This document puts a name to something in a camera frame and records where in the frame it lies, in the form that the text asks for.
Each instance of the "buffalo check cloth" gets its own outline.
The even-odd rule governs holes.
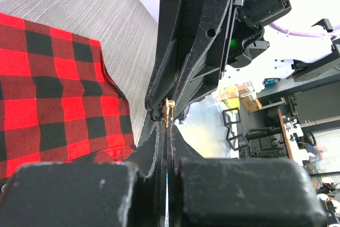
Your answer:
[[[0,13],[0,180],[25,163],[119,162],[134,149],[100,42]]]

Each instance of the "red and black checkered cloth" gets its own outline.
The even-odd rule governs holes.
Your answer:
[[[0,13],[0,180],[24,163],[117,162],[134,149],[100,42]]]

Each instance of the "black metal frame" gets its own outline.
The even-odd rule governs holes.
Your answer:
[[[262,128],[262,129],[251,129],[248,131],[248,134],[245,135],[248,141],[255,140],[255,139],[261,139],[261,138],[266,138],[270,137],[276,134],[282,133],[282,128],[275,128],[275,127],[267,127],[267,128]]]
[[[287,96],[290,96],[292,94],[299,93],[301,91],[315,89],[315,88],[325,86],[325,85],[329,85],[331,83],[339,82],[339,81],[340,81],[340,74],[335,74],[333,76],[326,77],[326,78],[323,78],[323,79],[320,79],[320,80],[310,81],[306,84],[298,85],[298,86],[291,88],[291,89],[282,90],[282,91],[279,91],[277,93],[273,93],[273,94],[270,94],[270,95],[267,95],[267,96],[264,96],[264,97],[260,97],[259,100],[262,101],[262,102],[269,102],[269,101],[272,101],[272,100],[278,100],[282,97],[287,97]]]
[[[318,131],[326,131],[331,129],[340,128],[340,120],[331,121],[331,122],[324,122],[315,125],[310,125],[306,127],[302,127],[302,131],[311,131],[311,132],[318,132]]]
[[[245,145],[240,146],[240,140],[241,139],[242,139],[243,142],[245,142]],[[250,148],[250,144],[249,144],[247,138],[245,138],[245,136],[243,134],[238,134],[238,135],[234,136],[231,133],[231,128],[229,128],[228,131],[227,131],[226,140],[227,140],[228,144],[230,145],[230,147],[234,151],[239,151],[239,150],[242,150],[242,149],[245,149],[245,148]]]
[[[340,171],[309,174],[309,176],[326,176],[326,175],[340,175]]]

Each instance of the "desk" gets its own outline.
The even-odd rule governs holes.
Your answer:
[[[300,166],[303,166],[298,144],[296,143],[296,141],[290,140],[290,135],[287,133],[286,125],[283,122],[283,116],[282,116],[282,112],[281,112],[280,108],[277,109],[277,113],[278,113],[278,118],[280,120],[282,135],[283,135],[284,143],[285,143],[285,146],[286,146],[286,149],[287,149],[288,158],[293,159]]]
[[[108,72],[129,100],[138,142],[158,27],[139,0],[0,0],[0,12],[100,40]]]

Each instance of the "black bracket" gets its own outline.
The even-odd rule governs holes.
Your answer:
[[[340,63],[340,44],[336,44],[335,42],[333,42],[332,53],[330,53],[326,57],[311,64],[308,63],[299,63],[295,65],[293,64],[292,65],[293,69],[303,68],[302,70],[297,70],[293,74],[293,79],[295,82],[313,79],[330,70],[339,63]]]
[[[330,21],[328,19],[321,19],[312,27],[314,26],[322,26],[327,32],[333,32],[333,26],[330,24]]]
[[[243,68],[266,51],[270,43],[263,39],[264,33],[262,26],[249,28],[245,23],[236,22],[228,65],[236,69]]]

